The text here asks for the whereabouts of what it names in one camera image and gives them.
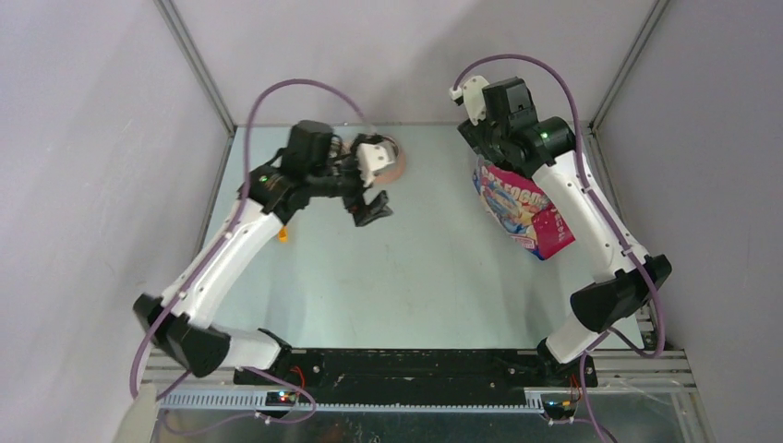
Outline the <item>colourful cat food bag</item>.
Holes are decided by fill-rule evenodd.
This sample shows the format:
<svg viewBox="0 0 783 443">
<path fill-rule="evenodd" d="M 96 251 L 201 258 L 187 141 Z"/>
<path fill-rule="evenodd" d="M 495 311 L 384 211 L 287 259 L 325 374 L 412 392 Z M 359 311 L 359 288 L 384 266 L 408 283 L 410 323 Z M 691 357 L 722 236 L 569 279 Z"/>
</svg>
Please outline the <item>colourful cat food bag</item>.
<svg viewBox="0 0 783 443">
<path fill-rule="evenodd" d="M 572 231 L 535 183 L 479 156 L 473 184 L 485 211 L 510 238 L 540 260 L 574 242 Z"/>
</svg>

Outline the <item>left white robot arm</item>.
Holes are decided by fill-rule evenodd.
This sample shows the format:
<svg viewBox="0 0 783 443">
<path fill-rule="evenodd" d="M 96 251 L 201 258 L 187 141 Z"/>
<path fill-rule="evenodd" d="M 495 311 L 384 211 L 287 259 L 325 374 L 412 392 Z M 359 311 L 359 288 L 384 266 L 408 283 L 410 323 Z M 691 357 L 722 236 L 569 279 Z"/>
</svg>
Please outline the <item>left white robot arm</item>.
<svg viewBox="0 0 783 443">
<path fill-rule="evenodd" d="M 193 377 L 247 366 L 270 384 L 290 377 L 285 342 L 264 330 L 221 327 L 220 305 L 257 253 L 313 198 L 338 198 L 357 227 L 392 215 L 386 192 L 364 194 L 397 161 L 392 140 L 358 134 L 345 145 L 331 126 L 303 120 L 284 147 L 248 171 L 219 231 L 160 295 L 141 294 L 133 311 L 151 343 Z"/>
</svg>

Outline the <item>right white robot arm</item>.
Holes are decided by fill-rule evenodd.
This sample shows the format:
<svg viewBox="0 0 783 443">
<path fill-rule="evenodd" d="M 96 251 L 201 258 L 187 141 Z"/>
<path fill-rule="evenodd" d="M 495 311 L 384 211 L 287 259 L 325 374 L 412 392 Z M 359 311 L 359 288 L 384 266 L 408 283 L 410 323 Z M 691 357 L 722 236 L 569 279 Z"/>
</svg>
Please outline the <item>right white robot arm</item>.
<svg viewBox="0 0 783 443">
<path fill-rule="evenodd" d="M 587 254 L 592 283 L 571 295 L 567 320 L 539 345 L 538 376 L 559 386 L 572 376 L 574 359 L 651 299 L 671 264 L 650 255 L 626 229 L 577 146 L 580 136 L 558 116 L 540 119 L 522 79 L 490 83 L 473 76 L 450 96 L 466 111 L 458 130 L 470 148 L 502 171 L 533 181 Z"/>
</svg>

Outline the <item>pink double pet feeder base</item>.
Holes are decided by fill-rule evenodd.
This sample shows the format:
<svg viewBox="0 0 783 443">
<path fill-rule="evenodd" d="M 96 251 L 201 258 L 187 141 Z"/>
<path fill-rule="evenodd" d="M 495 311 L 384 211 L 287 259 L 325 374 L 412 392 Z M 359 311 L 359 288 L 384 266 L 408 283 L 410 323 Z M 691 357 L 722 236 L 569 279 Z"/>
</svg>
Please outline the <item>pink double pet feeder base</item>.
<svg viewBox="0 0 783 443">
<path fill-rule="evenodd" d="M 343 161 L 343 175 L 364 188 L 387 185 L 399 179 L 406 167 L 404 151 L 393 138 L 385 135 L 365 138 L 361 134 L 354 145 L 344 142 L 339 153 L 347 156 Z"/>
</svg>

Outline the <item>yellow plastic food scoop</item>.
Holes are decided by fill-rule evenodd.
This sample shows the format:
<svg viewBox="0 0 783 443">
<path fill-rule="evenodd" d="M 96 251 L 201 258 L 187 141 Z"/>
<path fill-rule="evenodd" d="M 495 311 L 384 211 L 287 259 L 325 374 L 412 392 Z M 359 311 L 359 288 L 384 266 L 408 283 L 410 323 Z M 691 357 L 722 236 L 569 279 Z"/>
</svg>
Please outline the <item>yellow plastic food scoop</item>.
<svg viewBox="0 0 783 443">
<path fill-rule="evenodd" d="M 286 227 L 283 227 L 277 234 L 277 238 L 281 243 L 287 243 L 289 240 L 289 234 Z"/>
</svg>

